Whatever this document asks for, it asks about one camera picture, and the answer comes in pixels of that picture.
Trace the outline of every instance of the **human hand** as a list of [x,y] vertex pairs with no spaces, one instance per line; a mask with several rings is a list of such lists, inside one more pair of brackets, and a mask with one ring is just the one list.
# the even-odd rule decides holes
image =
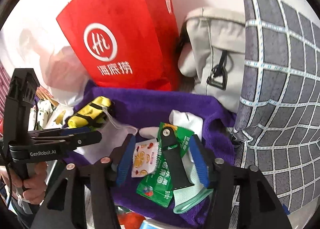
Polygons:
[[[17,199],[17,194],[15,192],[16,187],[24,186],[28,190],[23,192],[23,197],[30,201],[33,205],[38,205],[42,202],[45,195],[45,190],[47,185],[45,179],[47,178],[47,163],[40,162],[35,165],[35,174],[22,182],[21,178],[10,169],[10,174],[12,178],[12,196]],[[3,178],[5,184],[9,186],[9,176],[5,166],[0,166],[0,176]]]

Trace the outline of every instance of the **blue item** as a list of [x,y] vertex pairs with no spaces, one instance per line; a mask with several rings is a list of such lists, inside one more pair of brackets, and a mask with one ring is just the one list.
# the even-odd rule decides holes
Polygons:
[[75,133],[82,133],[82,132],[90,132],[90,128],[85,126],[85,127],[80,127],[80,128],[72,128],[72,129],[62,129],[60,136],[66,136],[69,134],[75,134]]
[[118,186],[121,186],[125,182],[128,171],[132,167],[132,156],[135,149],[135,145],[136,145],[136,137],[132,136],[121,158],[121,161],[117,167],[116,184]]
[[193,135],[189,141],[189,149],[192,155],[192,159],[196,165],[196,170],[200,182],[204,187],[208,188],[210,184],[209,172],[213,171],[212,162],[207,160],[207,155],[201,153],[197,143],[201,143],[198,136]]

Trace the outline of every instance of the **light green cloth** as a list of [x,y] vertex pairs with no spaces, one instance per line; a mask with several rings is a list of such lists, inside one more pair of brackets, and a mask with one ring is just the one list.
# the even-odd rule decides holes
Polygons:
[[212,193],[212,189],[206,189],[199,180],[196,166],[190,161],[189,155],[185,154],[182,158],[183,166],[186,170],[189,181],[194,186],[177,189],[173,191],[175,206],[173,212],[175,214],[183,214],[195,205],[199,204],[208,195]]

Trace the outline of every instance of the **red object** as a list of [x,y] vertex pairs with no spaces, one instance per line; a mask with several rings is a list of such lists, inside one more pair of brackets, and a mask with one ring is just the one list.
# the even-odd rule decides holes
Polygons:
[[178,88],[171,0],[72,0],[57,21],[97,85]]
[[147,192],[147,193],[145,193],[145,195],[147,195],[147,196],[153,196],[153,191]]
[[124,225],[125,229],[139,229],[143,220],[146,218],[135,212],[118,215],[120,225]]

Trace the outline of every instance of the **green snack packet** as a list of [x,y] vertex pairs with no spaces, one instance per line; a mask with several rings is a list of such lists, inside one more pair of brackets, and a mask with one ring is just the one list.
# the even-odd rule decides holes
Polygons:
[[171,175],[168,164],[162,155],[160,132],[164,127],[171,127],[174,130],[177,142],[180,145],[180,157],[182,158],[189,149],[190,137],[193,131],[178,127],[172,124],[160,123],[158,132],[159,150],[157,156],[156,170],[145,176],[137,187],[137,194],[144,196],[160,206],[167,208],[173,197]]

